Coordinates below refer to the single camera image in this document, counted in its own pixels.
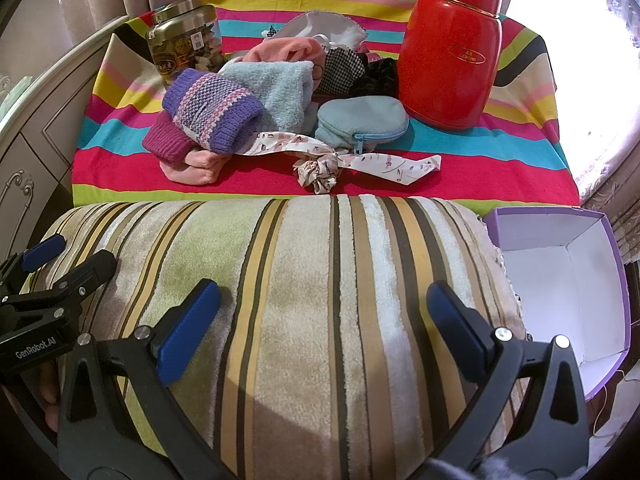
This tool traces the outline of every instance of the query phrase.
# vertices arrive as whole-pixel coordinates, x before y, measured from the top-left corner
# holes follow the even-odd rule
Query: barcode sticker
[[[191,44],[193,45],[194,50],[199,50],[204,46],[201,32],[196,32],[195,34],[191,35]]]

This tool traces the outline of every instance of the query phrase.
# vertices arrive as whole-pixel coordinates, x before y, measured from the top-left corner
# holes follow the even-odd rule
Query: oval logo on thermos
[[[449,47],[449,53],[462,61],[466,61],[467,63],[472,63],[474,65],[479,65],[486,61],[486,58],[479,52],[463,46],[452,45]]]

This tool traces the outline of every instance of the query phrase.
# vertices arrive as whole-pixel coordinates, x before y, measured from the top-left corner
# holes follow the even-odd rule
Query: black and white checkered fabric
[[[353,82],[364,73],[364,64],[353,50],[332,48],[326,54],[318,92],[331,96],[348,95]]]

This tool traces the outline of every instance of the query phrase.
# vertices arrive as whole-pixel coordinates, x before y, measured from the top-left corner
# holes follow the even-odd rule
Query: red thermos
[[[398,57],[399,98],[435,128],[476,126],[494,83],[502,0],[418,0]]]

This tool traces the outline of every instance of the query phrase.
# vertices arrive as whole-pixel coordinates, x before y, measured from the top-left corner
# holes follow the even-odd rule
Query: light blue pouch
[[[335,99],[318,110],[316,139],[356,155],[401,137],[409,117],[398,99],[383,95]]]

